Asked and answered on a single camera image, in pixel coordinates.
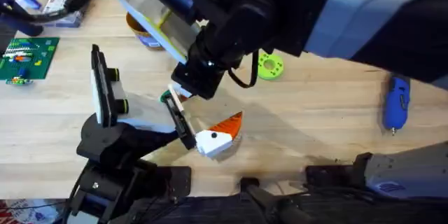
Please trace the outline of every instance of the wire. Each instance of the wire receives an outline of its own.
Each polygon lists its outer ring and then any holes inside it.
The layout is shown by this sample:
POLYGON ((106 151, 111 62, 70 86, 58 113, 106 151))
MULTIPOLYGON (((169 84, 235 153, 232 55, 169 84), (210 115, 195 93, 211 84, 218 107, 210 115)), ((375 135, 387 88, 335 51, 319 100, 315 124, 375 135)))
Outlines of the wire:
POLYGON ((146 213, 148 213, 149 209, 151 209, 151 207, 154 205, 154 202, 158 199, 159 197, 154 197, 153 201, 150 204, 148 204, 143 214, 140 215, 139 221, 137 221, 136 223, 140 223, 141 219, 146 215, 146 213))
POLYGON ((52 204, 46 204, 46 205, 41 205, 41 206, 26 206, 26 207, 0 207, 0 210, 23 210, 23 209, 38 209, 38 208, 43 208, 43 207, 51 207, 51 206, 55 206, 58 204, 64 204, 66 203, 66 201, 63 202, 56 202, 56 203, 52 203, 52 204))
POLYGON ((78 179, 76 179, 75 185, 71 189, 70 196, 66 201, 66 205, 64 207, 64 211, 62 213, 62 224, 67 224, 67 221, 69 220, 70 215, 70 203, 73 200, 73 197, 78 189, 79 183, 81 182, 81 177, 84 175, 85 170, 87 169, 89 165, 89 161, 87 161, 87 164, 85 164, 84 169, 82 170, 81 174, 79 175, 78 179))
POLYGON ((251 73, 251 82, 249 84, 245 84, 242 82, 232 71, 232 68, 228 70, 229 76, 232 78, 234 82, 238 84, 238 86, 242 88, 252 88, 257 83, 258 77, 258 50, 252 53, 252 73, 251 73))

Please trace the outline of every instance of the orange and white object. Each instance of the orange and white object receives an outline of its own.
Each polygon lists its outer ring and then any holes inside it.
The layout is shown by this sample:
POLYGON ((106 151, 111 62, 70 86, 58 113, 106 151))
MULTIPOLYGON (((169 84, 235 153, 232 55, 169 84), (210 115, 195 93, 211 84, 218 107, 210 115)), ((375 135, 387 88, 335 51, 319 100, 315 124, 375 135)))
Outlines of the orange and white object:
POLYGON ((195 136, 197 151, 208 158, 213 158, 230 148, 241 129, 242 116, 243 113, 239 112, 210 129, 197 133, 195 136))

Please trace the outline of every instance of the label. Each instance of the label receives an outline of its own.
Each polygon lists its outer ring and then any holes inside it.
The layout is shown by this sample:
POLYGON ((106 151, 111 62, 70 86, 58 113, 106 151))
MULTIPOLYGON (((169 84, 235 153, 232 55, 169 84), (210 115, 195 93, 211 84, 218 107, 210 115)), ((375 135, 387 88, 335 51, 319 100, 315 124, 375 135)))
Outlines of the label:
POLYGON ((153 37, 139 36, 139 39, 145 46, 148 46, 151 48, 160 47, 160 43, 153 37))
POLYGON ((406 190, 406 188, 404 186, 400 185, 399 183, 393 182, 393 181, 378 183, 376 185, 376 187, 378 188, 378 190, 381 190, 385 193, 390 193, 390 192, 397 191, 397 190, 406 190))

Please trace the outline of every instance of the blue handheld device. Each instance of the blue handheld device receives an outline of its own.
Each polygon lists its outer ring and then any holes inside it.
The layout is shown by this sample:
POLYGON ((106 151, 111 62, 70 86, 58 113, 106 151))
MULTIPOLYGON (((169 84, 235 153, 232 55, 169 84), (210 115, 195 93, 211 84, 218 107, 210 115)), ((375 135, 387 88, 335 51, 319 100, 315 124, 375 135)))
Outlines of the blue handheld device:
POLYGON ((407 108, 410 102, 410 79, 400 75, 392 75, 389 81, 384 112, 384 126, 392 131, 403 128, 407 120, 407 108))

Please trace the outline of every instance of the wooden table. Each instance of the wooden table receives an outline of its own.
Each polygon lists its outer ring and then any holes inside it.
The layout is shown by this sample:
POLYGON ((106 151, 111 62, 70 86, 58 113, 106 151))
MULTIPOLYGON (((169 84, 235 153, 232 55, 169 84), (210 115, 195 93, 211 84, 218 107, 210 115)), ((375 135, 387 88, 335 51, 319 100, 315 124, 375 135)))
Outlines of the wooden table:
MULTIPOLYGON (((167 89, 176 62, 142 46, 125 14, 117 0, 94 0, 81 28, 42 34, 61 38, 45 80, 0 85, 0 198, 68 197, 86 161, 76 147, 93 113, 92 43, 110 67, 120 69, 126 91, 157 98, 167 89)), ((259 80, 243 90, 227 76, 214 99, 185 105, 203 126, 244 111, 238 142, 218 160, 188 152, 180 141, 146 158, 191 166, 192 195, 230 195, 241 176, 257 176, 273 193, 291 193, 300 189, 306 165, 350 163, 359 153, 394 153, 447 140, 444 90, 412 82, 409 120, 392 137, 381 124, 384 71, 308 54, 283 54, 283 60, 279 80, 259 80)), ((243 79, 249 78, 250 61, 238 72, 243 79)))

